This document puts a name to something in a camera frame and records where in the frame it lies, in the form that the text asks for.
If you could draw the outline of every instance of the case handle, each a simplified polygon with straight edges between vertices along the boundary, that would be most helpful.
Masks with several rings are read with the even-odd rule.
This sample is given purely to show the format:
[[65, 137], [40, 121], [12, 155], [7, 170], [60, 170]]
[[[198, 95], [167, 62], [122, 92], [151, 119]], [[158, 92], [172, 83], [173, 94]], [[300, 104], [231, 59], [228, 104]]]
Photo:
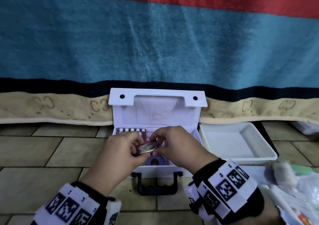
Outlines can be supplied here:
[[163, 195], [174, 195], [178, 189], [177, 176], [182, 177], [183, 172], [178, 171], [173, 173], [174, 182], [172, 185], [150, 185], [145, 187], [142, 184], [142, 173], [132, 172], [132, 177], [138, 178], [138, 193], [142, 196], [163, 196]]

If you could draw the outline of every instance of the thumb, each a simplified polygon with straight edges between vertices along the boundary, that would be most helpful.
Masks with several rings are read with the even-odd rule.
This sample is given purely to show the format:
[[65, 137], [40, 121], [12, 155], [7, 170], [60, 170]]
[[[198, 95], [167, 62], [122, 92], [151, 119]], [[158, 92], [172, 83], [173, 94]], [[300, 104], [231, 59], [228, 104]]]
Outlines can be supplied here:
[[142, 154], [134, 158], [135, 165], [140, 166], [146, 162], [146, 160], [151, 156], [150, 153]]
[[156, 150], [153, 151], [153, 155], [163, 155], [166, 156], [166, 147], [165, 146], [161, 146], [159, 148], [157, 148]]

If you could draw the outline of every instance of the tile floor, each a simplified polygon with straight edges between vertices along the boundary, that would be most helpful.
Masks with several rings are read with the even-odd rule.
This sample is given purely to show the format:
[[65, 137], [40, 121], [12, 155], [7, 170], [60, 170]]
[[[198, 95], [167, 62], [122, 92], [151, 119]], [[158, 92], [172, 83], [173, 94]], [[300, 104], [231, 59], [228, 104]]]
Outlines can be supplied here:
[[[280, 159], [314, 168], [319, 173], [319, 143], [311, 142], [286, 122], [264, 122]], [[0, 125], [0, 225], [30, 224], [34, 212], [64, 183], [83, 175], [113, 127], [59, 124]], [[143, 197], [136, 180], [119, 184], [112, 195], [122, 201], [117, 225], [200, 224], [188, 207], [183, 185], [172, 196]], [[172, 183], [172, 179], [144, 179], [145, 185]]]

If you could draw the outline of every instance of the open plastic case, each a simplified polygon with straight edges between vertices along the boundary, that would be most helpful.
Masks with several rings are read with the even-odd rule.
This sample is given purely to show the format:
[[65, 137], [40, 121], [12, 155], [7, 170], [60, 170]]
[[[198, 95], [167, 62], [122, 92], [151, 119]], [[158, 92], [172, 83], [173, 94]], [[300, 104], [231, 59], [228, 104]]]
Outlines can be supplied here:
[[[146, 139], [158, 128], [183, 126], [200, 143], [197, 126], [201, 107], [207, 107], [204, 91], [111, 88], [109, 105], [113, 106], [114, 130], [145, 128]], [[141, 195], [173, 195], [177, 192], [177, 177], [192, 174], [175, 166], [164, 157], [164, 165], [137, 167], [131, 177], [138, 177]], [[171, 186], [144, 187], [143, 178], [174, 178]]]

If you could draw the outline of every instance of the hand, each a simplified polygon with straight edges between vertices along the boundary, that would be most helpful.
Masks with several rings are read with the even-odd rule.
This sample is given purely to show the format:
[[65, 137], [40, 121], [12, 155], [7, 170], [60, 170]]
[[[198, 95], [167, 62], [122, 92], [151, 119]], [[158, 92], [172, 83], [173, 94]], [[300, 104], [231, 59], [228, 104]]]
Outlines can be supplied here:
[[125, 180], [138, 166], [144, 164], [150, 154], [134, 157], [136, 146], [142, 144], [143, 138], [137, 132], [122, 132], [112, 135], [89, 171], [80, 179], [81, 182], [109, 196], [114, 188]]
[[160, 144], [165, 141], [165, 146], [156, 149], [153, 155], [166, 156], [174, 165], [187, 169], [193, 175], [205, 165], [218, 159], [182, 126], [159, 128], [150, 136], [150, 140], [156, 138]]

